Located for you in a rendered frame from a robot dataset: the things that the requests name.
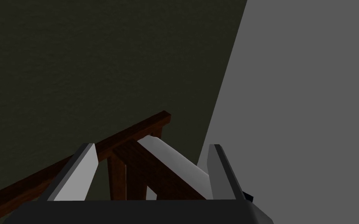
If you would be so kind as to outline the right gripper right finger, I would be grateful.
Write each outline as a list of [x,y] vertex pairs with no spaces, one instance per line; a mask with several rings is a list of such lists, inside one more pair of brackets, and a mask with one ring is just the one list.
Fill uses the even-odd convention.
[[245,200],[243,191],[221,145],[209,145],[207,167],[214,200]]

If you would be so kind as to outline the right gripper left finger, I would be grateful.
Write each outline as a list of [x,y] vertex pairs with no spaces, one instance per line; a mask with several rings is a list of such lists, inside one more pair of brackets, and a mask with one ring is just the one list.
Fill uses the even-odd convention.
[[84,143],[46,189],[47,201],[84,201],[99,161],[94,143]]

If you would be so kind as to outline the brown wooden bed frame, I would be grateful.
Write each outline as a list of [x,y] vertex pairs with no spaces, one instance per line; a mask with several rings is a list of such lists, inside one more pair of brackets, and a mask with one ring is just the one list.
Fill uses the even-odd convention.
[[[161,137],[170,120],[171,114],[161,111],[96,144],[98,161],[108,160],[111,199],[122,198],[125,189],[131,199],[145,199],[147,187],[162,200],[207,199],[138,143],[146,136]],[[0,218],[39,197],[68,161],[67,157],[0,190]]]

